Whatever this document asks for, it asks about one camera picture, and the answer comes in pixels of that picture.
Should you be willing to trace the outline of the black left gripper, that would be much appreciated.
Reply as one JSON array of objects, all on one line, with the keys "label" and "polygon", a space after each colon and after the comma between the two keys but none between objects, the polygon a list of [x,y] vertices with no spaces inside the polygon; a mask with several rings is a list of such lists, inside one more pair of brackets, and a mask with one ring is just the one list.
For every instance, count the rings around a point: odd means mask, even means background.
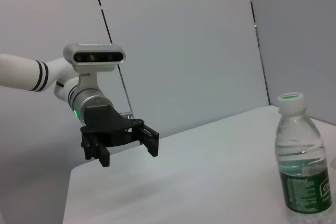
[{"label": "black left gripper", "polygon": [[160,135],[144,125],[143,120],[126,119],[113,107],[104,105],[85,108],[84,123],[81,147],[86,160],[98,159],[102,167],[109,167],[110,152],[106,147],[127,145],[136,140],[147,148],[151,156],[158,156]]}]

